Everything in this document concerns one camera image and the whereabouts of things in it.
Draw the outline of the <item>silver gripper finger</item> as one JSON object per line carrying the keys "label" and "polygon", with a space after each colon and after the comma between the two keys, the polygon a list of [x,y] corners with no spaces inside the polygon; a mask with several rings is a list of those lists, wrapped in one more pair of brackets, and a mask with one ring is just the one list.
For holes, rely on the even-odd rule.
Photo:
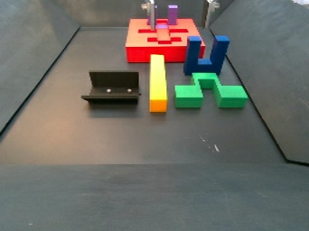
{"label": "silver gripper finger", "polygon": [[145,0],[142,4],[142,9],[148,13],[149,24],[152,25],[152,29],[156,29],[156,0]]}
{"label": "silver gripper finger", "polygon": [[220,8],[217,0],[205,0],[205,22],[204,27],[208,28],[211,24],[212,13]]}

